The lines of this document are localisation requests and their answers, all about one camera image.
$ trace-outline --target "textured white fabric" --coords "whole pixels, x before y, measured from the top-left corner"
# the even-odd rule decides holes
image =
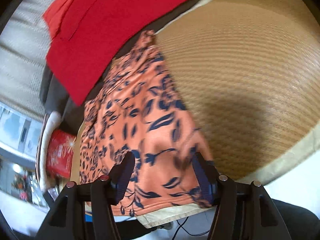
[[[0,101],[42,121],[39,92],[50,46],[42,14],[54,0],[23,0],[0,36]]]
[[[44,128],[40,149],[40,164],[38,165],[40,171],[39,185],[42,192],[45,192],[51,187],[50,180],[48,179],[46,173],[47,151],[51,135],[53,131],[59,127],[61,121],[61,115],[58,112],[53,111],[50,114],[47,124]]]

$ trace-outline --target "beige trim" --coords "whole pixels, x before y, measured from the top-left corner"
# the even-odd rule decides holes
[[[320,122],[285,154],[244,178],[237,180],[237,182],[249,184],[253,180],[259,180],[266,185],[292,170],[319,149]]]
[[[216,209],[216,207],[199,208],[197,204],[191,203],[183,206],[162,208],[136,218],[145,228],[151,228],[211,209]]]

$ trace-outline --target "window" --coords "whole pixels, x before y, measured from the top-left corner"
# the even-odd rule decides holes
[[[0,159],[0,190],[23,201],[47,207],[35,172],[3,159]]]
[[[0,103],[0,147],[35,162],[42,124]]]

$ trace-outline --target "woven straw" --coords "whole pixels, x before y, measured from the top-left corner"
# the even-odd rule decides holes
[[[319,33],[301,0],[213,0],[157,34],[220,172],[243,178],[317,124]]]

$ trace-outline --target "red fabric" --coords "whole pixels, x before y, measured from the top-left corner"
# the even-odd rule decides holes
[[[61,130],[53,131],[47,152],[46,169],[52,175],[69,179],[76,136]]]
[[[60,30],[63,17],[73,0],[55,0],[44,12],[43,19],[49,27],[50,37],[53,39]]]
[[[80,105],[118,50],[135,33],[186,0],[74,0],[47,63]]]

